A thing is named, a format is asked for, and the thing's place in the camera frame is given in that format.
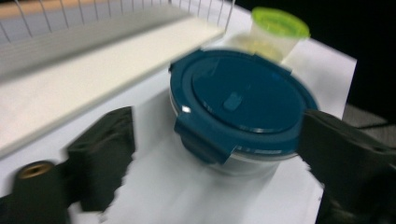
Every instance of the white tabletop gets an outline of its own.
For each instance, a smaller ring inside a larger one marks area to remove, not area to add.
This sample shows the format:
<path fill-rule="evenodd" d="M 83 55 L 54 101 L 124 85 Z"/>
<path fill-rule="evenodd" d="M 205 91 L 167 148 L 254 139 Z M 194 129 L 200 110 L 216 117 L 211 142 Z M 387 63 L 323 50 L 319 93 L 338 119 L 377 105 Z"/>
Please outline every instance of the white tabletop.
<path fill-rule="evenodd" d="M 248 32 L 250 24 L 248 12 L 237 7 L 226 36 L 212 46 Z M 321 110 L 342 117 L 356 60 L 309 39 L 282 64 L 313 93 Z M 158 72 L 3 158 L 1 195 L 8 193 L 12 171 L 32 161 L 65 160 L 63 147 L 83 130 L 106 112 L 133 105 L 137 152 L 106 223 L 315 223 L 322 189 L 299 157 L 281 162 L 273 174 L 231 176 L 184 150 L 173 132 L 169 78 L 166 70 Z M 73 220 L 97 223 L 98 217 L 73 213 Z"/>

